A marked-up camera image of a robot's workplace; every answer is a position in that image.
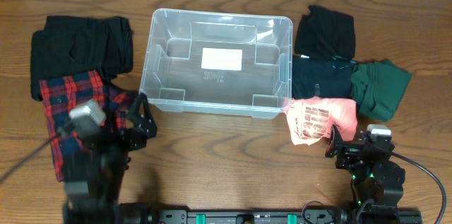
black folded shirt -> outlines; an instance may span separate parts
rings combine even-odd
[[[39,81],[96,69],[109,81],[133,68],[129,20],[48,16],[44,30],[33,34],[31,95],[41,101]]]
[[[352,68],[349,61],[293,59],[292,98],[350,98]]]
[[[355,57],[353,17],[321,6],[309,6],[311,13],[299,23],[295,53],[313,59]]]

white label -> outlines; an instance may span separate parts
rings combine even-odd
[[[242,50],[203,48],[201,68],[241,71]]]

folded black pants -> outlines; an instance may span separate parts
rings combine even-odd
[[[39,80],[97,70],[109,81],[133,68],[129,20],[48,16],[44,30],[33,34],[31,95],[42,100]]]

dark teal clothing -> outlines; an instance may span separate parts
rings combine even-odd
[[[294,58],[292,62],[292,98],[350,98],[353,63]]]
[[[383,122],[392,119],[411,75],[389,60],[355,65],[352,99],[358,105],[358,113]]]

green clothing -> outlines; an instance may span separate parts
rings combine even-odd
[[[411,79],[392,61],[355,65],[352,72],[352,99],[358,113],[383,122],[390,120]]]

